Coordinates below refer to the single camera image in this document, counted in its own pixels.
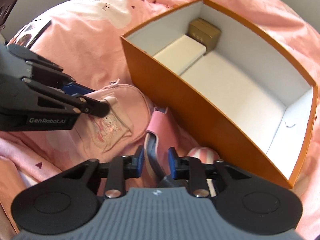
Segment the pink blanket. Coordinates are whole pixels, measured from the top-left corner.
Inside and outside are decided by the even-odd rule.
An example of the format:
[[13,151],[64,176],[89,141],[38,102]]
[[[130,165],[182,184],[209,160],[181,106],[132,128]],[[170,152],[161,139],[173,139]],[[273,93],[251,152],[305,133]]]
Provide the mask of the pink blanket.
[[[77,82],[95,90],[121,79],[131,83],[119,36],[169,8],[191,0],[72,0],[44,14],[52,25],[32,50],[56,62]],[[213,0],[257,24],[281,43],[320,82],[320,35],[279,0]],[[320,234],[320,120],[294,191],[304,205],[297,231],[306,239]],[[61,131],[56,144],[47,145],[48,133],[0,133],[0,201],[10,217],[13,197],[25,185],[42,181],[82,161]],[[42,162],[41,170],[35,164]],[[19,172],[30,177],[23,183]],[[12,187],[8,174],[17,183]]]

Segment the silver screw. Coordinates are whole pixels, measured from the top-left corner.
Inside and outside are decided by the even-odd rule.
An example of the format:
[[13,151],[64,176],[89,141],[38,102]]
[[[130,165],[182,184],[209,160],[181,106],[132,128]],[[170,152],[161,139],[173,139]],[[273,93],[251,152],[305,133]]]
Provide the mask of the silver screw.
[[209,191],[207,191],[206,189],[196,189],[193,192],[193,195],[195,195],[196,197],[207,197],[209,196]]
[[22,81],[25,82],[25,83],[30,83],[31,79],[30,78],[23,78]]
[[75,111],[77,114],[80,114],[80,113],[81,113],[80,109],[79,109],[79,108],[76,108],[76,107],[73,108],[73,111]]
[[116,198],[121,196],[121,191],[117,189],[109,189],[105,192],[106,197]]

